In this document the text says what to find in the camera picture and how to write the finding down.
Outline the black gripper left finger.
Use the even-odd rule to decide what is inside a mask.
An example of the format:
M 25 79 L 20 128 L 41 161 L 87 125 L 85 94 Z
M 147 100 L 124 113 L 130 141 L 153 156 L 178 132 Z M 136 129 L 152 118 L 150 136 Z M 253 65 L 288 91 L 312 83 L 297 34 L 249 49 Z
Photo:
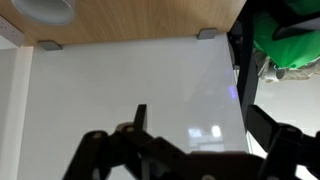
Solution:
M 145 131 L 147 129 L 147 105 L 139 104 L 133 122 L 136 131 Z

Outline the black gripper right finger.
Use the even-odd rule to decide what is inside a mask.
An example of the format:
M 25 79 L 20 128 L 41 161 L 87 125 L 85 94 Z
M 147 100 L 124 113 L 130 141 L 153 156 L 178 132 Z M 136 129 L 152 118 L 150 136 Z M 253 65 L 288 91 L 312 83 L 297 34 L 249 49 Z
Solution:
M 259 106 L 249 105 L 245 118 L 245 127 L 262 149 L 268 151 L 280 125 Z

